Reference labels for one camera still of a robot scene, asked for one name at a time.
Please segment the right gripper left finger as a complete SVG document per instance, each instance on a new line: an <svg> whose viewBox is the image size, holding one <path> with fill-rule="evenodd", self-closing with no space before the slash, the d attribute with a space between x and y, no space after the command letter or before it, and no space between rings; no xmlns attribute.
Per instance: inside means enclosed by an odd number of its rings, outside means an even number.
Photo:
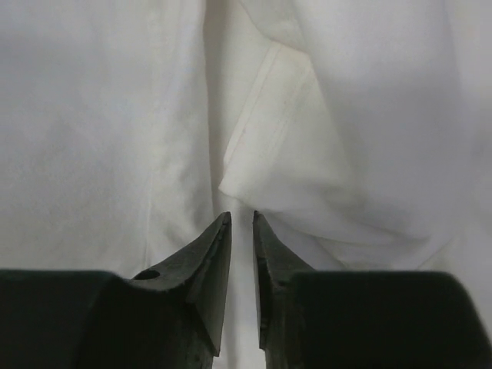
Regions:
<svg viewBox="0 0 492 369"><path fill-rule="evenodd" d="M131 279L1 272L3 368L210 368L221 347L231 216Z"/></svg>

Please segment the white t-shirt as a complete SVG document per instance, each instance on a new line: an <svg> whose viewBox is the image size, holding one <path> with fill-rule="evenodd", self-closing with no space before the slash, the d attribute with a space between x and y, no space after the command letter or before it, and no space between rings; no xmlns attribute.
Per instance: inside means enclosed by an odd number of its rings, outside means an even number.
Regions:
<svg viewBox="0 0 492 369"><path fill-rule="evenodd" d="M491 323L489 1L3 1L1 265L130 277L223 211L216 368L263 368L251 222L446 271Z"/></svg>

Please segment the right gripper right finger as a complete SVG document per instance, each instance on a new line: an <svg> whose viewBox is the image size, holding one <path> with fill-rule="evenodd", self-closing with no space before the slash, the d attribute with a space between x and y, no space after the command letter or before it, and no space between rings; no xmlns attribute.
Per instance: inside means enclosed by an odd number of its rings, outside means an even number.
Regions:
<svg viewBox="0 0 492 369"><path fill-rule="evenodd" d="M317 271L254 214L259 345L269 368L489 368L491 343L453 276Z"/></svg>

